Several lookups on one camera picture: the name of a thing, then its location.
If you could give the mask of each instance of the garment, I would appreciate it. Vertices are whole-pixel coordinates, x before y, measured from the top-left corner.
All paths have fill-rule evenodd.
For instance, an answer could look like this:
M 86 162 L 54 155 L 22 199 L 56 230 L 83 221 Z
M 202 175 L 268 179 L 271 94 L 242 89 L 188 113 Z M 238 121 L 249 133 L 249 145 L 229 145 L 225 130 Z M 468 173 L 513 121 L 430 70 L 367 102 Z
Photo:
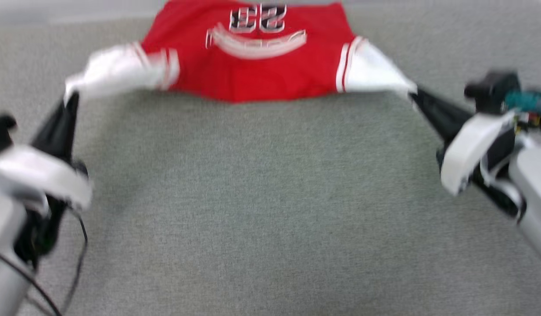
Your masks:
M 246 102 L 412 86 L 353 34 L 340 3 L 172 0 L 142 42 L 93 54 L 66 80 L 66 98 L 74 90 L 85 99 L 147 88 Z

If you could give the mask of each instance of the gray fabric surface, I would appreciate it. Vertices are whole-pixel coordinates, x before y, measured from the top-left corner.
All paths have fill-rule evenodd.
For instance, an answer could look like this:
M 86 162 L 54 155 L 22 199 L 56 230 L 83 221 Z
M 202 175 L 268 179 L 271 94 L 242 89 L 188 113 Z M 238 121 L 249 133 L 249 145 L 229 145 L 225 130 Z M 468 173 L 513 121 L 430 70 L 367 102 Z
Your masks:
M 540 4 L 347 11 L 355 32 L 454 100 L 491 66 L 541 84 Z M 0 109 L 17 117 L 15 139 L 29 140 L 91 52 L 149 25 L 0 29 Z M 228 106 L 137 92 L 85 104 L 75 152 L 95 196 L 68 315 L 541 316 L 539 258 L 478 190 L 441 188 L 439 145 L 388 93 Z M 81 239 L 67 218 L 43 262 L 56 300 Z

